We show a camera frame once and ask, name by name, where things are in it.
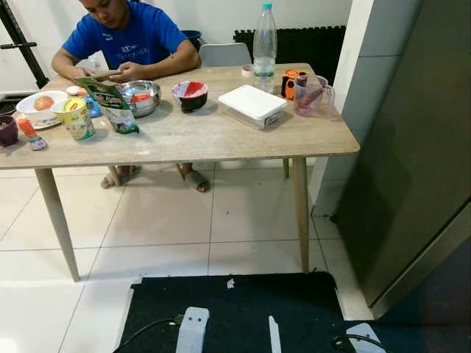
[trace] black stand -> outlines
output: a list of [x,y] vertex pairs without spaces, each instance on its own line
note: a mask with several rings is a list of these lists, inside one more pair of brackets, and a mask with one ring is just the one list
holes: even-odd
[[35,75],[36,85],[38,85],[39,88],[44,87],[46,83],[49,82],[49,79],[44,75],[43,70],[41,70],[38,61],[31,50],[31,47],[37,46],[37,44],[34,42],[28,43],[26,41],[10,6],[8,6],[7,0],[0,0],[0,19],[13,40],[13,44],[2,45],[0,46],[0,49],[20,49],[29,69],[32,74]]

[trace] green package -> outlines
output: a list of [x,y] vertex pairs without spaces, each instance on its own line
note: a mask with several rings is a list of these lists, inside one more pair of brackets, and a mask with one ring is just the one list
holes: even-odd
[[77,77],[74,81],[83,86],[90,97],[98,102],[116,132],[120,134],[139,132],[139,126],[135,122],[130,106],[115,85],[106,85],[91,77]]

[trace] white tile floor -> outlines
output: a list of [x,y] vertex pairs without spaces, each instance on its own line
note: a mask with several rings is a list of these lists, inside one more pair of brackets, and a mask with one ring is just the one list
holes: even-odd
[[[99,187],[106,168],[54,171],[79,283],[69,279],[34,173],[0,171],[0,352],[112,352],[141,277],[299,272],[283,169],[199,167],[210,193],[188,189],[173,165],[144,166],[113,190]],[[335,225],[314,220],[311,270],[336,278],[345,318],[371,318]]]

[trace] yellow cup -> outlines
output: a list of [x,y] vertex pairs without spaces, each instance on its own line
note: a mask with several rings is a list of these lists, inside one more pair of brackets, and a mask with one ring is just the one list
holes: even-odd
[[64,124],[74,140],[86,140],[95,134],[95,128],[83,98],[69,98],[59,101],[52,106],[51,111]]

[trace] chair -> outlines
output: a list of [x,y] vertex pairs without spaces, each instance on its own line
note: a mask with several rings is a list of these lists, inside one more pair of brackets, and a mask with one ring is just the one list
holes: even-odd
[[[252,63],[245,43],[204,44],[199,50],[201,66],[244,66]],[[283,159],[285,178],[289,178],[289,159]]]

